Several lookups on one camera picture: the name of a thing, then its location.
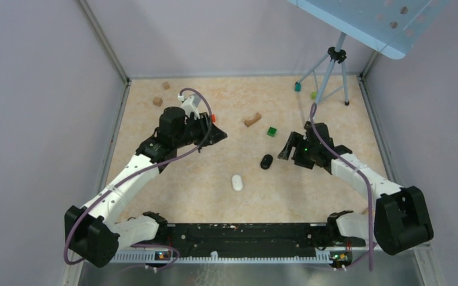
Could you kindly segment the black earbud charging case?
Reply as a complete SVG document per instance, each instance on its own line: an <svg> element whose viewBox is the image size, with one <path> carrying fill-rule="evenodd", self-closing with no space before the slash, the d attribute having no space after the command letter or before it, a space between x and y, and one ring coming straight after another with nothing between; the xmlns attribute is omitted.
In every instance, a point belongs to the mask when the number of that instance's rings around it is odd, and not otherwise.
<svg viewBox="0 0 458 286"><path fill-rule="evenodd" d="M273 163L273 156L271 154L266 154L263 156L261 162L260 162L260 168L262 168L263 170L267 170L271 167L272 163Z"/></svg>

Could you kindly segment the white earbud charging case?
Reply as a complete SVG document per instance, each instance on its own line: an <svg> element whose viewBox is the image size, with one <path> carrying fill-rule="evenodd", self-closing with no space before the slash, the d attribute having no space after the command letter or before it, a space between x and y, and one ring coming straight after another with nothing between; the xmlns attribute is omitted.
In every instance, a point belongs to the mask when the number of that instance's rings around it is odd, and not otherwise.
<svg viewBox="0 0 458 286"><path fill-rule="evenodd" d="M240 175L233 175L231 177L231 186L235 192L240 192L243 190L243 179Z"/></svg>

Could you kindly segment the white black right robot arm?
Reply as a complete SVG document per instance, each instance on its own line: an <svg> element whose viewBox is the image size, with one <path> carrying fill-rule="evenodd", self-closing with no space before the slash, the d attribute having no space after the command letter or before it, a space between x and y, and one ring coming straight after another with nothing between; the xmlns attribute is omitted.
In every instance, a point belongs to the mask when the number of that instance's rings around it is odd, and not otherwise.
<svg viewBox="0 0 458 286"><path fill-rule="evenodd" d="M369 168L351 149L334 143L325 123L306 122L304 129L303 135L290 133L277 157L307 169L320 167L368 202L367 214L346 210L328 217L329 243L342 245L349 238L359 238L396 255L433 239L425 196L418 187L401 186Z"/></svg>

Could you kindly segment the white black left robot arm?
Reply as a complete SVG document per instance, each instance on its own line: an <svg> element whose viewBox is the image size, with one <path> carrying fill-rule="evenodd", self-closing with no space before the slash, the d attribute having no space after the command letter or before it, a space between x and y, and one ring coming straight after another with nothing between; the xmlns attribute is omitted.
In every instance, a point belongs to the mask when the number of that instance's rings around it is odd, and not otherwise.
<svg viewBox="0 0 458 286"><path fill-rule="evenodd" d="M116 252L148 241L160 246L167 239L166 220L153 212L118 223L116 220L132 199L169 163L186 157L178 149L194 145L188 154L227 138L212 122L211 114L187 113L168 107L159 117L151 137L140 143L122 171L92 200L82 207L71 206L64 215L64 261L72 251L98 268L108 264Z"/></svg>

